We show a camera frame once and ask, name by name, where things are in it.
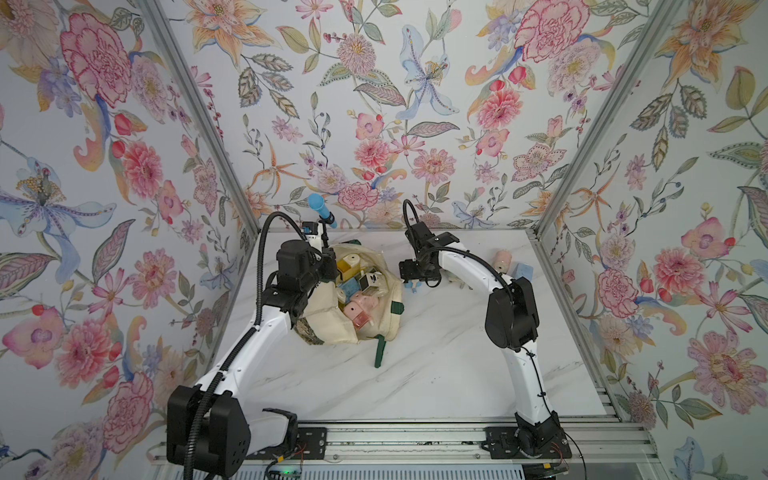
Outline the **pale green cube sharpener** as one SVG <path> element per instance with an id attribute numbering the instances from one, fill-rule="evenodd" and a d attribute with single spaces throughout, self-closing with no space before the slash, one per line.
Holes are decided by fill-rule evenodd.
<path id="1" fill-rule="evenodd" d="M 383 296 L 388 291 L 387 278 L 379 271 L 363 273 L 359 285 L 364 295 Z"/>

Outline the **cream green tote bag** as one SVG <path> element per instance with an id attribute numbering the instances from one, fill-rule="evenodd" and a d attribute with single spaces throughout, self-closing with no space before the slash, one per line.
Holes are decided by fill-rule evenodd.
<path id="1" fill-rule="evenodd" d="M 315 346 L 374 341 L 373 364 L 379 368 L 405 311 L 403 283 L 380 252 L 357 241 L 338 243 L 333 249 L 336 277 L 311 294 L 295 331 Z"/>

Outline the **pink round pencil sharpener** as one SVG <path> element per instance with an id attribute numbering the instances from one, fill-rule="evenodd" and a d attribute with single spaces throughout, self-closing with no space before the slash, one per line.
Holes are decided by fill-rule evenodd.
<path id="1" fill-rule="evenodd" d="M 492 265 L 501 274 L 508 274 L 513 265 L 513 255 L 508 250 L 498 250 L 493 258 Z"/>

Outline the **blue cube pencil sharpener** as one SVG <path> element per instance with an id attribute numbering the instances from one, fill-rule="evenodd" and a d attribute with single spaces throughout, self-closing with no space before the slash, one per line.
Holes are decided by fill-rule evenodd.
<path id="1" fill-rule="evenodd" d="M 534 278 L 534 268 L 526 263 L 517 262 L 511 276 L 516 280 L 526 279 L 529 282 L 532 282 Z"/>

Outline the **light blue pencil sharpener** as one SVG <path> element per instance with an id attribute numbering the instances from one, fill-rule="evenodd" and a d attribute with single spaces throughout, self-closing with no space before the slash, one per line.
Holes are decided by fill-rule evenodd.
<path id="1" fill-rule="evenodd" d="M 419 280 L 410 280 L 404 283 L 404 288 L 412 293 L 417 293 L 422 287 L 423 282 Z"/>

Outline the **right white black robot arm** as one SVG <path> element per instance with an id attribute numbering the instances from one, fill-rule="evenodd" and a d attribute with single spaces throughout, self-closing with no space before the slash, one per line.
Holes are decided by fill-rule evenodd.
<path id="1" fill-rule="evenodd" d="M 538 315 L 531 282 L 496 270 L 464 248 L 448 232 L 431 232 L 419 221 L 406 225 L 406 238 L 414 250 L 412 259 L 399 264 L 404 281 L 439 282 L 448 272 L 473 291 L 487 296 L 484 320 L 486 335 L 504 355 L 513 384 L 516 411 L 512 427 L 488 427 L 481 448 L 493 459 L 572 457 L 570 438 L 558 413 L 550 408 L 538 360 Z"/>

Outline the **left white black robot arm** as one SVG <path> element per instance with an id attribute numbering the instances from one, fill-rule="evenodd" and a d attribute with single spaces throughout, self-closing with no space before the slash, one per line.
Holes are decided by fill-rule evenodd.
<path id="1" fill-rule="evenodd" d="M 237 342 L 194 385 L 176 388 L 168 400 L 166 458 L 181 466 L 185 479 L 196 473 L 230 479 L 251 454 L 270 451 L 277 464 L 299 449 L 294 413 L 264 408 L 248 414 L 242 396 L 271 349 L 302 317 L 311 294 L 335 279 L 335 252 L 310 235 L 283 242 L 276 261 L 270 277 L 257 269 L 255 308 Z"/>

